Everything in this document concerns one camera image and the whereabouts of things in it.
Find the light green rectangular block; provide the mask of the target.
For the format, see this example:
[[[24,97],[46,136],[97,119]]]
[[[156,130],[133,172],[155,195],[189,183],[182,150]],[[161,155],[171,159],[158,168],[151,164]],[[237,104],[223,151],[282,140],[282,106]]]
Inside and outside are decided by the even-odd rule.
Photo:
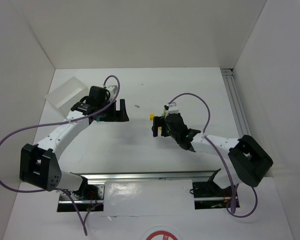
[[[164,106],[161,115],[162,115],[162,116],[166,116],[166,114],[167,114],[167,106]]]

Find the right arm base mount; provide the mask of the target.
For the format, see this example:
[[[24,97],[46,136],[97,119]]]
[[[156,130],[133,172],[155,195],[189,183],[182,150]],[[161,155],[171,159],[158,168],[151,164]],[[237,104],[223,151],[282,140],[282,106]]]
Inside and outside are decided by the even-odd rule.
[[[224,209],[233,196],[230,186],[222,189],[212,181],[193,182],[189,193],[193,195],[196,210]]]

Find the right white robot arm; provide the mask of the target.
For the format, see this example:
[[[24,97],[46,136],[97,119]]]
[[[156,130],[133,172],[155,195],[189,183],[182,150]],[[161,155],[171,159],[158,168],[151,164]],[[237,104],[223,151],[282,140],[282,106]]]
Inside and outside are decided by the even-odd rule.
[[[244,183],[256,188],[266,176],[274,162],[266,151],[250,135],[241,138],[226,138],[204,134],[186,126],[179,113],[154,116],[152,133],[171,137],[184,150],[222,156],[225,173],[230,174],[235,185]]]

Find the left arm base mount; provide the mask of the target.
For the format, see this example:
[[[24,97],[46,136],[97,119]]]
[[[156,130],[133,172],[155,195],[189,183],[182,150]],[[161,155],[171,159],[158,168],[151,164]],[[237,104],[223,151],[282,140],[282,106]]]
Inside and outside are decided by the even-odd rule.
[[[69,192],[72,200],[74,201],[76,207],[80,212],[88,212],[92,207],[95,208],[93,212],[103,212],[104,211],[104,196],[106,183],[102,181],[97,181],[92,183],[94,185],[94,190],[87,194],[87,196],[79,196],[73,192]],[[70,198],[63,192],[59,193],[59,199],[57,204],[58,213],[69,213],[75,212],[75,207],[71,202]]]

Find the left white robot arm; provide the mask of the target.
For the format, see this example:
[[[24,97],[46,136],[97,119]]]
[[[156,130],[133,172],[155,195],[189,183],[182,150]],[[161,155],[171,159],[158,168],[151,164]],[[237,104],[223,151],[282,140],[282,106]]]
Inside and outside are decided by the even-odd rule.
[[[69,144],[93,122],[127,122],[125,100],[120,99],[116,109],[119,87],[92,86],[89,94],[75,103],[59,125],[34,145],[21,149],[19,178],[21,181],[51,192],[68,190],[78,196],[96,191],[82,175],[62,171],[59,159]]]

